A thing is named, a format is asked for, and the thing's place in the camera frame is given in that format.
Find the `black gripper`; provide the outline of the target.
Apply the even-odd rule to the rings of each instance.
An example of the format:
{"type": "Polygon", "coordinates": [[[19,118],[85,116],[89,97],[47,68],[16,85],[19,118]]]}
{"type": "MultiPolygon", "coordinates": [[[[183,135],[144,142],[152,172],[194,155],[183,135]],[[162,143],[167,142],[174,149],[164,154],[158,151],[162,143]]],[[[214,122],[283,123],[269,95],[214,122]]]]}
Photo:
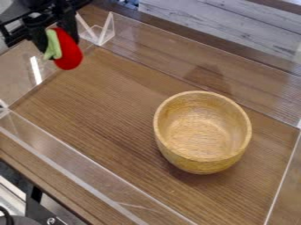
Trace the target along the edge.
{"type": "Polygon", "coordinates": [[[79,43],[76,12],[92,0],[9,0],[0,12],[0,35],[6,47],[29,40],[44,53],[48,47],[45,27],[56,24],[79,43]]]}

